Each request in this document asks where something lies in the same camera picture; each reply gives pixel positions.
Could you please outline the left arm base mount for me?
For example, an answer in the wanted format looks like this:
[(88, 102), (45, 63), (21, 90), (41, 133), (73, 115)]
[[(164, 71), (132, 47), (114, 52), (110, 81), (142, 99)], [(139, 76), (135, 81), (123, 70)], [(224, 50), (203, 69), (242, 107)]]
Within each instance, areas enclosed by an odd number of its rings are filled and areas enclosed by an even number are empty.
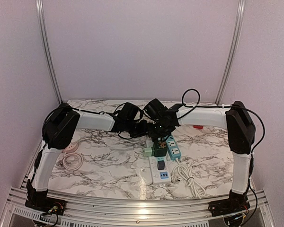
[(48, 212), (53, 207), (58, 215), (63, 215), (66, 201), (47, 196), (48, 190), (37, 192), (31, 185), (27, 187), (27, 199), (25, 206), (34, 210)]

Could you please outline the white long power strip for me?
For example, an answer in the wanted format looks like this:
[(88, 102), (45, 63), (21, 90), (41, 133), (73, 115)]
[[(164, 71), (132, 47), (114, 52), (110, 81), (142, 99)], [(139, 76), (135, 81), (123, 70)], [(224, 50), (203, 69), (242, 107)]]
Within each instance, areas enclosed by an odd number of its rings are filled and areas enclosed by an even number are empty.
[[(153, 147), (153, 141), (150, 138), (146, 139), (146, 148)], [(150, 165), (150, 172), (152, 178), (153, 185), (165, 186), (166, 184), (171, 183), (171, 173), (169, 171), (168, 163), (167, 163), (167, 153), (165, 157), (147, 157)], [(157, 162), (159, 160), (164, 160), (166, 167), (164, 170), (157, 169)]]

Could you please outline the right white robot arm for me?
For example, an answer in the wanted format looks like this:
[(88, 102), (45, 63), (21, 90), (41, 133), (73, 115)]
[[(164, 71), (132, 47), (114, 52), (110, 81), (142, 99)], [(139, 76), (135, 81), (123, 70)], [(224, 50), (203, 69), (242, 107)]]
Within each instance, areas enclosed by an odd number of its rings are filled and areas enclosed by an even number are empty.
[(186, 107), (175, 104), (170, 108), (158, 99), (150, 101), (145, 112), (154, 121), (148, 130), (150, 137), (163, 138), (170, 135), (176, 127), (182, 125), (212, 126), (227, 131), (228, 143), (233, 153), (234, 169), (231, 192), (234, 193), (225, 201), (225, 208), (235, 212), (243, 205), (243, 195), (249, 187), (252, 174), (252, 153), (255, 143), (256, 126), (249, 110), (241, 101), (229, 106), (194, 106)]

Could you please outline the red cube socket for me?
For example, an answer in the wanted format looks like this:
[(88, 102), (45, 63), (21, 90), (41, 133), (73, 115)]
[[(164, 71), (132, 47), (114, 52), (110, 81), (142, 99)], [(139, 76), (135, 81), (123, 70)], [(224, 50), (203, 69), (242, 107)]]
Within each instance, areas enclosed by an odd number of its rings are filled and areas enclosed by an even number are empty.
[(200, 130), (204, 128), (202, 125), (194, 125), (193, 127)]

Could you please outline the teal power strip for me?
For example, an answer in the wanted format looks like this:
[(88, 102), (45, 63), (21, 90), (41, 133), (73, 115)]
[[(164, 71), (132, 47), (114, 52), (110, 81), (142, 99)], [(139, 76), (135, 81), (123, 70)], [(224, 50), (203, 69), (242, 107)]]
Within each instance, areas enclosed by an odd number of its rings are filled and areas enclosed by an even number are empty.
[(172, 135), (166, 137), (166, 145), (168, 147), (168, 154), (171, 160), (180, 160), (181, 152), (177, 143)]

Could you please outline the small black usb charger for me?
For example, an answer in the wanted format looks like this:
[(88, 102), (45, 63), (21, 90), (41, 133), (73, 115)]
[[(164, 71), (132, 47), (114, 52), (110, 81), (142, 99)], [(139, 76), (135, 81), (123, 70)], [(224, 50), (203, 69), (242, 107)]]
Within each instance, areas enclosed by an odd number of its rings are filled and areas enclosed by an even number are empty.
[(166, 167), (165, 161), (164, 160), (159, 160), (157, 162), (157, 169), (158, 170), (164, 170)]

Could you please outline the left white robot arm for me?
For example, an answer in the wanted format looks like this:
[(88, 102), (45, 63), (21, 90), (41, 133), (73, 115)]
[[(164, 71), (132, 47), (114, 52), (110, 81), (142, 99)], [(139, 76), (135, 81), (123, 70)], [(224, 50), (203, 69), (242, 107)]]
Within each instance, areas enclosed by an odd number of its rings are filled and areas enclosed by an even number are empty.
[(48, 190), (48, 182), (55, 162), (69, 146), (77, 129), (103, 130), (112, 133), (127, 132), (130, 138), (147, 134), (147, 121), (142, 119), (142, 110), (125, 103), (120, 111), (114, 113), (92, 112), (61, 103), (45, 118), (42, 126), (44, 147), (36, 160), (36, 166), (27, 181), (27, 190), (36, 192), (32, 203), (39, 210), (50, 207), (50, 199), (41, 192)]

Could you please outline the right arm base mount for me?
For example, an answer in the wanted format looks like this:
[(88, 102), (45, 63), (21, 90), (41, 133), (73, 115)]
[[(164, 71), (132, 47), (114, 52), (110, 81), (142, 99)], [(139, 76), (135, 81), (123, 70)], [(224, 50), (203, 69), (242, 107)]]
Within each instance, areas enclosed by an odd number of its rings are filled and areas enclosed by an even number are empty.
[(243, 194), (238, 194), (230, 190), (229, 197), (227, 199), (209, 202), (208, 210), (211, 212), (213, 217), (248, 210), (250, 208), (250, 204), (248, 202), (247, 192), (248, 190), (246, 190)]

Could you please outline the dark green cube adapter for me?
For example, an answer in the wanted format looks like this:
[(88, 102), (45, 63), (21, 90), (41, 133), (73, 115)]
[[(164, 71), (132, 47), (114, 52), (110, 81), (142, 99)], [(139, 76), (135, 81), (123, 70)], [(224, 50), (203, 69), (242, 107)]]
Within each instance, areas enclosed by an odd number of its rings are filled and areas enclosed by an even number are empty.
[(154, 156), (155, 157), (165, 157), (168, 147), (165, 141), (155, 141), (153, 143)]

